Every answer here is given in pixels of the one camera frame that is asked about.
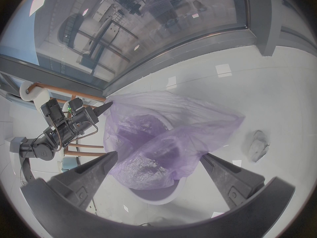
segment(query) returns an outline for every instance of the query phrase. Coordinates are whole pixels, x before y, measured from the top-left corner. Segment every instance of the floor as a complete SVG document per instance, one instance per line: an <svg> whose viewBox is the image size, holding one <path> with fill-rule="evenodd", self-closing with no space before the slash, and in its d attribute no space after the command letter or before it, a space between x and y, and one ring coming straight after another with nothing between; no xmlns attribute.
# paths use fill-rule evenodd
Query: floor
<svg viewBox="0 0 317 238"><path fill-rule="evenodd" d="M273 57L262 57L255 46L250 46L180 62L114 94L168 90L216 102L243 113L246 118L228 145L213 154L226 161L241 161L242 168L263 175L265 183L278 176L296 186L288 207L265 235L275 237L298 213L317 178L316 79L316 57L286 47L276 47ZM25 112L11 106L13 135L36 137L46 127L45 121L33 110L30 119L38 119L39 123L30 130L30 122L22 116ZM104 122L105 118L101 116L99 132L80 143L101 145ZM253 164L248 161L246 153L256 130L266 133L270 146L268 153ZM56 154L53 161L32 159L35 176L49 180L58 172L60 158ZM81 163L90 159L80 157ZM201 164L171 203L155 206L134 199L112 176L106 177L94 196L94 202L98 216L133 225L146 222L154 226L194 223L229 210Z"/></svg>

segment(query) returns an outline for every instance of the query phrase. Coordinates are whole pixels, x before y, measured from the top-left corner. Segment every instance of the trash bag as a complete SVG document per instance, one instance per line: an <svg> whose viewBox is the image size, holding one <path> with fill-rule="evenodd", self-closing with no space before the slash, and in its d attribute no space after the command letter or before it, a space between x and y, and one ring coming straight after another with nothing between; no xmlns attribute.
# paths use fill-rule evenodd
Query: trash bag
<svg viewBox="0 0 317 238"><path fill-rule="evenodd" d="M117 151L111 174L133 189L167 188L192 174L206 153L226 145L244 116L167 91L110 96L104 148Z"/></svg>

